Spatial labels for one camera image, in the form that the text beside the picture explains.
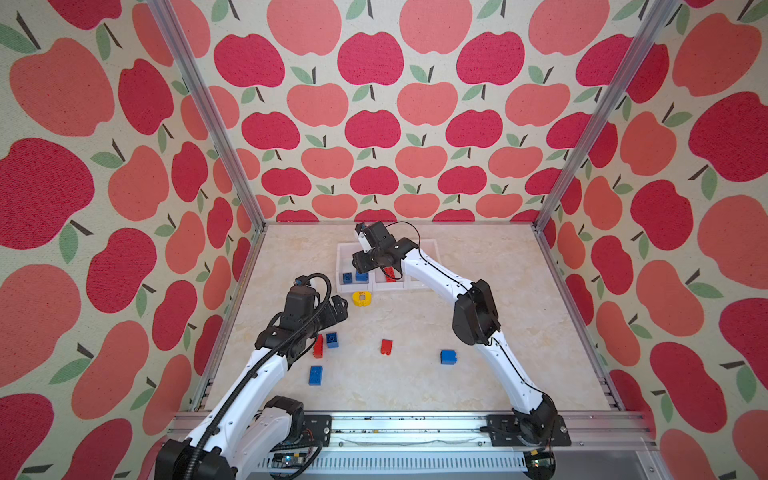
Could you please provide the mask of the red long lego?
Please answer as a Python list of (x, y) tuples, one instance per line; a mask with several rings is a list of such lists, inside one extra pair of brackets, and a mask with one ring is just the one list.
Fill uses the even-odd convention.
[(319, 334), (313, 346), (313, 357), (322, 359), (324, 357), (324, 336)]

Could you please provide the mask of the blue long lego bottom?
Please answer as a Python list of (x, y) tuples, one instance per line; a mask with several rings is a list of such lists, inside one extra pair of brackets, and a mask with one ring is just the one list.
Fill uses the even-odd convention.
[(310, 367), (308, 384), (310, 386), (320, 386), (323, 379), (323, 367), (319, 365), (313, 365)]

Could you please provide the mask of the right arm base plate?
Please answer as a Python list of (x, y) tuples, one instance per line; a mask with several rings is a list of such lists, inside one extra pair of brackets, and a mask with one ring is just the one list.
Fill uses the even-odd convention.
[(544, 422), (521, 419), (513, 414), (488, 415), (480, 431), (489, 436), (494, 447), (545, 449), (572, 445), (569, 429), (561, 415)]

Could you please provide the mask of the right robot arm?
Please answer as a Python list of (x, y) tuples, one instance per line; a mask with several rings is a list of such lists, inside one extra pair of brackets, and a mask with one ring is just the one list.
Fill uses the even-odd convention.
[(517, 419), (519, 438), (530, 446), (549, 443), (558, 411), (551, 396), (535, 386), (512, 352), (499, 321), (490, 285), (471, 281), (433, 260), (419, 242), (397, 240), (381, 221), (359, 223), (355, 232), (362, 249), (352, 256), (359, 273), (392, 268), (436, 292), (453, 305), (452, 331), (482, 353), (506, 391)]

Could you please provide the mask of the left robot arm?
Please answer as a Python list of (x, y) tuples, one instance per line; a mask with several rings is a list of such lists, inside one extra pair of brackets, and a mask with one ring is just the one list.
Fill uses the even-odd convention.
[(348, 318), (348, 302), (322, 273), (294, 280), (285, 305), (258, 335), (246, 366), (225, 397), (181, 441), (168, 440), (156, 479), (246, 479), (271, 451), (304, 434), (303, 403), (267, 396), (293, 364), (312, 351), (321, 331)]

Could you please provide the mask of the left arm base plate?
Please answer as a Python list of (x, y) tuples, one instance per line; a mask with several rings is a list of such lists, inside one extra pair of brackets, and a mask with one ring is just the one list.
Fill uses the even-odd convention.
[(272, 448), (272, 452), (292, 449), (328, 447), (332, 432), (331, 415), (305, 415), (303, 425), (299, 428), (294, 440), (285, 440)]

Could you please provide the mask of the red small lego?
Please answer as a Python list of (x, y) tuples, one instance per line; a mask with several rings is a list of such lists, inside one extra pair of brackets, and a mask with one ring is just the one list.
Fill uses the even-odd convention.
[(389, 356), (392, 354), (393, 342), (389, 339), (383, 339), (381, 342), (380, 353)]

